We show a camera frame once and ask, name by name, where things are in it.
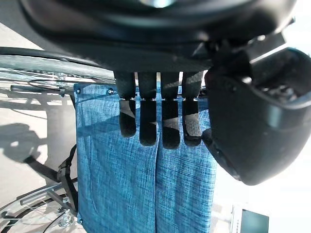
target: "black strap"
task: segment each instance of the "black strap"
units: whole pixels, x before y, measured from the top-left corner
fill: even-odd
[[[76,149],[77,144],[71,148],[69,157],[59,166],[59,171],[57,173],[57,179],[62,183],[63,188],[69,197],[72,207],[71,211],[74,215],[77,215],[78,213],[78,192],[70,177],[70,166]]]
[[[58,167],[59,169],[71,166],[71,162],[73,160],[76,149],[77,149],[77,144],[71,148],[69,157],[64,162],[62,162],[62,164]]]

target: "tire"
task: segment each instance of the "tire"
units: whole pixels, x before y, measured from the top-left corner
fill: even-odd
[[[81,63],[69,62],[67,60],[56,60],[44,57],[31,57],[20,55],[0,55],[0,80],[28,82],[36,79],[48,80],[74,80],[93,83],[114,84],[112,71],[84,65]],[[64,84],[55,83],[53,86],[63,86]]]

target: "metal screw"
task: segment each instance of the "metal screw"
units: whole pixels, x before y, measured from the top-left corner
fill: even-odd
[[[242,78],[242,82],[245,83],[245,84],[251,84],[252,83],[252,78],[251,77]]]
[[[164,8],[172,5],[176,0],[139,0],[141,3],[154,8]]]
[[[108,94],[112,95],[114,93],[113,89],[112,88],[109,88],[108,89]]]
[[[69,197],[63,198],[63,203],[67,203],[69,201]]]

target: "seat cushion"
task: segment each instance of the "seat cushion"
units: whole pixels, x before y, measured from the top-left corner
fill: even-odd
[[[216,163],[203,142],[194,148],[184,142],[177,150],[162,147],[160,95],[157,94],[156,144],[144,147],[139,143],[139,96],[137,132],[123,138],[119,97],[108,94],[108,89],[115,86],[76,84],[74,88],[79,215],[85,230],[208,232]],[[199,111],[205,130],[209,127],[206,100],[200,100]]]

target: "floor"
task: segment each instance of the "floor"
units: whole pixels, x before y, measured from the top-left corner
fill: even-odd
[[[61,51],[29,29],[16,0],[1,0],[0,46]],[[298,47],[309,49],[308,33],[289,32]],[[74,109],[70,99],[54,95],[17,94],[0,83],[0,206],[47,183],[22,161],[32,155],[54,169],[75,144]],[[270,213],[270,233],[310,232],[311,141],[283,173],[249,187],[218,168],[211,232],[228,233],[232,204],[248,204]]]

